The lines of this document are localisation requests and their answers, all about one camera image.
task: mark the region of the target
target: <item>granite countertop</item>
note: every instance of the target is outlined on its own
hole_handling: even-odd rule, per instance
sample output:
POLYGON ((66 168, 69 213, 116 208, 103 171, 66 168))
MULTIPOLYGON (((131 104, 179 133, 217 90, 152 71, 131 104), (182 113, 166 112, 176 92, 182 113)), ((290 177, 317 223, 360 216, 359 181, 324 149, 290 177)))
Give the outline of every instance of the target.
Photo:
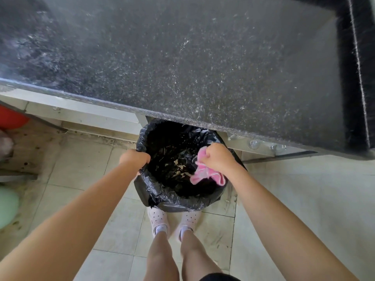
POLYGON ((369 157, 373 28, 369 0, 0 0, 0 82, 369 157))

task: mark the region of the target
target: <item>pink cloth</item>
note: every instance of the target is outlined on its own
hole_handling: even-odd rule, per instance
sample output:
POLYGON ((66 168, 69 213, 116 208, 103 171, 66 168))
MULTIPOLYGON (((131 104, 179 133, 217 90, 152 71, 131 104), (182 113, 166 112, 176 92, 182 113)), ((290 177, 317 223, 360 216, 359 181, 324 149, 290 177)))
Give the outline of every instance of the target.
POLYGON ((190 177, 190 182, 195 185, 204 178, 212 178, 217 183, 217 185, 224 186, 224 176, 221 173, 213 169, 210 169, 204 163, 201 162, 201 159, 206 156, 206 149, 207 147, 202 147, 198 152, 198 158, 195 162, 198 165, 198 168, 196 169, 195 173, 190 177))

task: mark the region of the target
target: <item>black trash bag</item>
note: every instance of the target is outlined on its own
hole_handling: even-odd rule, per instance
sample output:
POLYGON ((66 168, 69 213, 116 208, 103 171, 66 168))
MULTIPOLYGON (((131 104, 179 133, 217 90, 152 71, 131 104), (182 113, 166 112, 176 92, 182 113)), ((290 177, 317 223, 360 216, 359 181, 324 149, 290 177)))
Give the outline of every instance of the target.
POLYGON ((219 200, 227 178, 224 186, 212 178, 193 185, 189 176, 197 169, 199 149, 214 142, 224 144, 215 131, 163 119, 143 127, 137 151, 148 153, 151 161, 134 181, 143 204, 165 212, 186 212, 202 210, 219 200))

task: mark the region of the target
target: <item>white sock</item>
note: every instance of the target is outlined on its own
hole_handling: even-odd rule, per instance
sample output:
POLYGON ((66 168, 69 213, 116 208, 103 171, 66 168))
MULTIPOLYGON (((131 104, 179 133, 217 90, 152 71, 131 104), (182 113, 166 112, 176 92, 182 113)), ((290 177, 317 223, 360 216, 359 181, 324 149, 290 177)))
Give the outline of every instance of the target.
POLYGON ((157 233, 160 232, 160 231, 166 232, 166 224, 158 225, 155 229, 155 234, 157 235, 157 233))
POLYGON ((180 239, 182 241, 182 237, 184 236, 184 232, 185 231, 193 231, 192 228, 188 227, 188 226, 182 226, 181 227, 181 232, 180 232, 180 239))

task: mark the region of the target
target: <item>left hand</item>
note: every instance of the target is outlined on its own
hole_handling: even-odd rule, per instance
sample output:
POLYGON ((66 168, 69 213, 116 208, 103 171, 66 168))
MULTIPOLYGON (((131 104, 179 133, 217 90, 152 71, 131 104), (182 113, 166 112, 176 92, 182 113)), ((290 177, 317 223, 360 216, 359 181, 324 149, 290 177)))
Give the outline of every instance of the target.
POLYGON ((129 149, 124 152, 120 157, 120 164, 124 162, 131 163, 137 170, 141 169, 146 163, 149 163, 151 157, 147 153, 137 152, 134 149, 129 149))

